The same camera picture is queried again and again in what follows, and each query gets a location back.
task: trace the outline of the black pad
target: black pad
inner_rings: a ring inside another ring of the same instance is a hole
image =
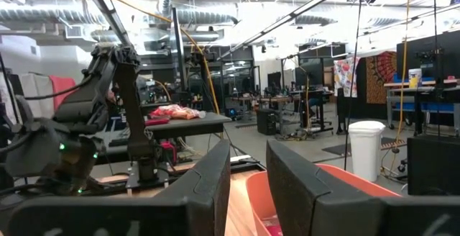
[[[154,198],[33,199],[14,211],[8,235],[44,235],[50,231],[97,235],[99,231],[105,233],[102,235],[223,236],[229,191],[230,144],[222,140]]]
[[[373,197],[276,141],[267,168],[284,235],[460,234],[460,197]]]

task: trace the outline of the white trash can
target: white trash can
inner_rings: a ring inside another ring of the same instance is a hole
[[[377,180],[380,172],[380,147],[385,125],[361,121],[349,125],[353,173],[368,181]]]

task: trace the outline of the computer tower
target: computer tower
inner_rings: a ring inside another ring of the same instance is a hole
[[[460,196],[460,138],[408,138],[408,193]]]
[[[276,134],[276,115],[271,109],[259,109],[257,111],[257,131],[263,135]]]

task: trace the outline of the colorful tapestry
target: colorful tapestry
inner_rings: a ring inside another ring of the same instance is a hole
[[[393,82],[396,73],[396,53],[384,52],[366,58],[367,103],[386,104],[387,92],[383,86]]]
[[[333,63],[333,76],[334,76],[334,95],[337,96],[337,90],[344,88],[345,97],[350,97],[350,91],[352,91],[352,97],[358,97],[357,93],[357,74],[356,69],[358,67],[359,57],[347,58],[345,60],[335,60]]]

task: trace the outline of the black table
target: black table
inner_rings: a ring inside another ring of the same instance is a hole
[[[212,112],[206,113],[204,118],[191,120],[170,120],[167,124],[157,124],[147,127],[153,132],[155,139],[169,139],[194,135],[205,135],[224,131],[224,123],[231,122],[231,119]],[[128,161],[127,146],[120,145],[107,147],[107,158],[98,158],[96,165]]]

